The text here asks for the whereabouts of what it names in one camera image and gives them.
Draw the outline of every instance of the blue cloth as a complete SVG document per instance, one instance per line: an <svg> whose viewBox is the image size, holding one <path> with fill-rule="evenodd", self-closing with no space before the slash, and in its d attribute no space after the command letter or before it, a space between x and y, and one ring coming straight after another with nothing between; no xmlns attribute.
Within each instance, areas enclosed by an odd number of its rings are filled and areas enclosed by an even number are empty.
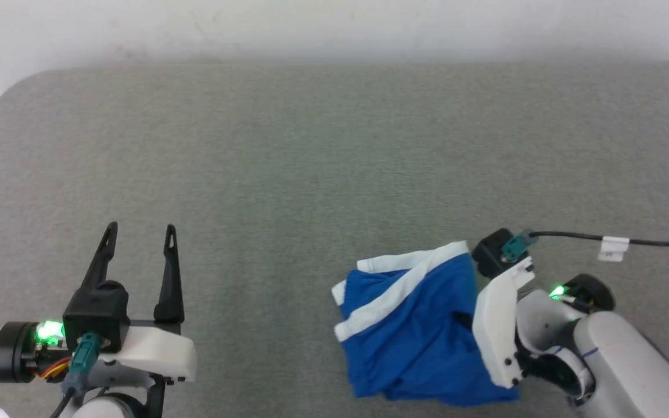
<svg viewBox="0 0 669 418"><path fill-rule="evenodd" d="M351 271L340 306L343 318L374 302L407 272ZM517 388L491 382L472 331L453 318L454 312L473 315L475 304L468 253L430 270L385 318L343 341L355 396L383 392L387 399L434 398L457 406L517 399Z"/></svg>

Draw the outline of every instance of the folded blue garment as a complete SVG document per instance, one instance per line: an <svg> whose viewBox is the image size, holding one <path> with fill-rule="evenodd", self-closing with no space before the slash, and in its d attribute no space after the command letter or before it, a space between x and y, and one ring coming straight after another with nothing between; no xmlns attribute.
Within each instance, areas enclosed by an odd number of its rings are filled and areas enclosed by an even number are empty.
<svg viewBox="0 0 669 418"><path fill-rule="evenodd" d="M344 321L334 328L356 397L439 399L473 406L517 399L495 386L472 331L476 281L465 242L358 261L332 288Z"/></svg>

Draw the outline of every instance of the yellow wire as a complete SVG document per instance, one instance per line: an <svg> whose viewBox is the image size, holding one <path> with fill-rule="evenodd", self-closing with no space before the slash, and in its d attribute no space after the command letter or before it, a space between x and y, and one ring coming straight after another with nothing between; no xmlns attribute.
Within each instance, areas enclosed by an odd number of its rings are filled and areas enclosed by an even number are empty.
<svg viewBox="0 0 669 418"><path fill-rule="evenodd" d="M54 367L53 370L51 370L47 375L43 376L43 379L50 379L51 377L58 376L59 373L63 372L65 368L69 366L69 362L64 363L63 365L59 365L57 367Z"/></svg>

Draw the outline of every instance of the blue line marking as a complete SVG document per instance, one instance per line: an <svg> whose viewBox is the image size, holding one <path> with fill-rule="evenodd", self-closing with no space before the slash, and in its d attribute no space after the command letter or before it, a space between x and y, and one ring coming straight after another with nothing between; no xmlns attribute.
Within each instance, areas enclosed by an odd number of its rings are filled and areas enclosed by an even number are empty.
<svg viewBox="0 0 669 418"><path fill-rule="evenodd" d="M584 358L587 357L588 355L593 355L593 354L596 354L597 352L598 352L598 348L595 347L595 348L593 348L592 350L586 352L586 354L583 354L583 355L582 355L582 358L584 359Z"/></svg>

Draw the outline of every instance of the gray table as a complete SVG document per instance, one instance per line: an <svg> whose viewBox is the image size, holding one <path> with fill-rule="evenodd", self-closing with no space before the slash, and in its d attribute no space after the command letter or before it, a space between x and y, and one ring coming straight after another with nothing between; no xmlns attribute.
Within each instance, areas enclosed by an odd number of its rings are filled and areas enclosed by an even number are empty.
<svg viewBox="0 0 669 418"><path fill-rule="evenodd" d="M502 226L668 239L669 63L161 66L8 90L0 325L58 318L111 220L132 318L150 318L178 228L199 381L170 387L167 416L568 416L530 379L471 410L353 399L329 288L359 258ZM669 249L597 251L541 241L537 284L598 275L669 355ZM0 384L13 418L59 397Z"/></svg>

